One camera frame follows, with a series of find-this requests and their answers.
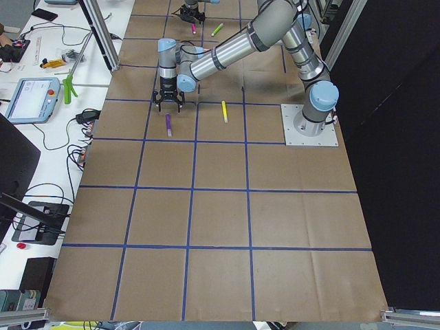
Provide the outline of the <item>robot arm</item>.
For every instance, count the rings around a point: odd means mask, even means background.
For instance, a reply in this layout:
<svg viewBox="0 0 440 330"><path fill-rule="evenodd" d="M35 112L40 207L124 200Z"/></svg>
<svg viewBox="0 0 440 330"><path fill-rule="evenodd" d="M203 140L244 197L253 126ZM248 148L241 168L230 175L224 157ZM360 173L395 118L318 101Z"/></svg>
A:
<svg viewBox="0 0 440 330"><path fill-rule="evenodd" d="M159 89L153 92L153 102L161 107L163 101L171 100L181 109L185 95L193 92L199 81L281 42L298 68L305 89L304 105L294 118L294 127L305 136L320 135L329 124L327 116L338 102L339 91L307 38L308 3L273 0L258 1L257 6L255 18L212 49L161 38L157 46Z"/></svg>
<svg viewBox="0 0 440 330"><path fill-rule="evenodd" d="M185 0L179 9L178 17L187 23L203 23L206 19L205 13L199 11L199 3L218 4L220 0Z"/></svg>

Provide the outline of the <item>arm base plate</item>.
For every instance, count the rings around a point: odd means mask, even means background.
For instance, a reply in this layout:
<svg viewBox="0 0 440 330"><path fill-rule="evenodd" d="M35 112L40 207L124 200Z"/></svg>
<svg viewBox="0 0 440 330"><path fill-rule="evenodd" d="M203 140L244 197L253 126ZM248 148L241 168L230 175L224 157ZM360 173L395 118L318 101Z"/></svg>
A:
<svg viewBox="0 0 440 330"><path fill-rule="evenodd" d="M338 147L338 138L329 113L324 122L314 123L303 116L302 104L281 104L283 131L287 146Z"/></svg>

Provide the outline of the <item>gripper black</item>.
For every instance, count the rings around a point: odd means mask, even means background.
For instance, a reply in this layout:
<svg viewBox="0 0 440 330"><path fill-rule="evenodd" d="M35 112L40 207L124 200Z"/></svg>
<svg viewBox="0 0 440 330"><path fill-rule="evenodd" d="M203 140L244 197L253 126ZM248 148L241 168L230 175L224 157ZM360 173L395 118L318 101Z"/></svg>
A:
<svg viewBox="0 0 440 330"><path fill-rule="evenodd" d="M162 102L164 100L172 100L177 103L177 112L180 113L185 104L184 92L177 90L176 78L160 78L159 91L153 91L153 102L159 112L162 111Z"/></svg>
<svg viewBox="0 0 440 330"><path fill-rule="evenodd" d="M197 8L189 8L186 5L182 5L179 9L179 17L187 23L203 23L206 19L204 12L200 12Z"/></svg>

